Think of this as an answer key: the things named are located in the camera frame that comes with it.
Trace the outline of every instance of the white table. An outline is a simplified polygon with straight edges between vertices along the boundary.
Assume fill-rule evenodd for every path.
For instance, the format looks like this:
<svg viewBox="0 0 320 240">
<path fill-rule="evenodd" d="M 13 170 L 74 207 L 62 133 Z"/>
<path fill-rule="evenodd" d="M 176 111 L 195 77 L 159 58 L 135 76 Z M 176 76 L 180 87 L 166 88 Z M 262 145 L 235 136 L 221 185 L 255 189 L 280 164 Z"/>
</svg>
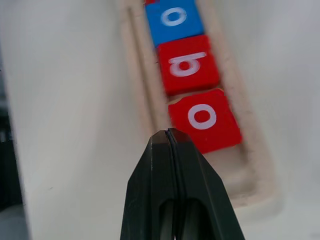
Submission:
<svg viewBox="0 0 320 240">
<path fill-rule="evenodd" d="M 243 231 L 320 239 L 320 2 L 215 1 L 283 192 L 276 211 L 238 212 Z M 115 2 L 3 0 L 0 44 L 33 239 L 119 239 L 146 143 Z"/>
</svg>

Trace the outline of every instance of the white letter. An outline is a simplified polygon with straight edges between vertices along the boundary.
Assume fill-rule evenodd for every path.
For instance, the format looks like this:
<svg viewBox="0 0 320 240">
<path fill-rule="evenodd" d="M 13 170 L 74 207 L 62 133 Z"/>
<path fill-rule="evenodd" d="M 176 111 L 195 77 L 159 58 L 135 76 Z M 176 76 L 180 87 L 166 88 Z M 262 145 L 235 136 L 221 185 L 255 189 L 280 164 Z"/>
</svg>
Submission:
<svg viewBox="0 0 320 240">
<path fill-rule="evenodd" d="M 195 119 L 195 114 L 200 111 L 207 111 L 210 114 L 210 118 L 207 121 L 204 122 L 198 122 Z M 199 130 L 205 130 L 211 128 L 213 125 L 215 125 L 217 121 L 217 115 L 215 110 L 209 106 L 208 104 L 198 104 L 194 105 L 192 108 L 190 108 L 188 112 L 188 119 L 189 123 L 192 127 Z"/>
<path fill-rule="evenodd" d="M 170 21 L 168 16 L 173 13 L 178 13 L 179 18 L 174 21 Z M 177 26 L 182 24 L 187 19 L 187 12 L 181 7 L 173 7 L 168 10 L 165 10 L 161 15 L 161 21 L 164 25 L 168 27 Z"/>
<path fill-rule="evenodd" d="M 196 72 L 198 72 L 200 68 L 200 64 L 196 59 L 201 59 L 205 56 L 206 56 L 206 53 L 202 51 L 202 52 L 197 52 L 189 55 L 171 58 L 169 59 L 169 63 L 172 64 L 169 69 L 170 73 L 176 77 L 187 77 L 192 74 L 195 74 Z M 189 69 L 182 70 L 180 68 L 180 63 L 182 62 L 187 62 L 189 64 Z"/>
</svg>

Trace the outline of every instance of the dark object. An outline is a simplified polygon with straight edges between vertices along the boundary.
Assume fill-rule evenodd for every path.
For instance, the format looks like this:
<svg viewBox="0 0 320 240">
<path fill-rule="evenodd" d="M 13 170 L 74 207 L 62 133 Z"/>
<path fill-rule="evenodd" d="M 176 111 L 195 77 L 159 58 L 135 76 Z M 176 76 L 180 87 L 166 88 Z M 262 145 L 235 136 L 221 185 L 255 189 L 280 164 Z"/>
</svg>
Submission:
<svg viewBox="0 0 320 240">
<path fill-rule="evenodd" d="M 120 240 L 244 240 L 222 180 L 189 136 L 153 135 L 126 190 Z"/>
<path fill-rule="evenodd" d="M 17 162 L 8 116 L 0 116 L 0 211 L 22 204 Z"/>
</svg>

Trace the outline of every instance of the beige plastic tray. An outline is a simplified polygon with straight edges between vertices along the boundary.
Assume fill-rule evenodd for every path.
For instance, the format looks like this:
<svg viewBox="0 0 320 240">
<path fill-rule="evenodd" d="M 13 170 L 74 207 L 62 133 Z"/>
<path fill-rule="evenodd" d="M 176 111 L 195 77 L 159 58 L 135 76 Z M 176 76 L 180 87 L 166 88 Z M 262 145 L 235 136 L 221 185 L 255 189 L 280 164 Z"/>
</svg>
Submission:
<svg viewBox="0 0 320 240">
<path fill-rule="evenodd" d="M 262 203 L 276 192 L 273 161 L 227 47 L 213 3 L 211 0 L 198 0 L 197 7 L 210 38 L 221 86 L 243 136 L 242 144 L 204 156 L 222 178 L 233 207 Z M 168 115 L 169 99 L 164 93 L 142 0 L 120 0 L 119 12 L 129 74 L 147 142 L 158 130 L 172 127 Z"/>
</svg>

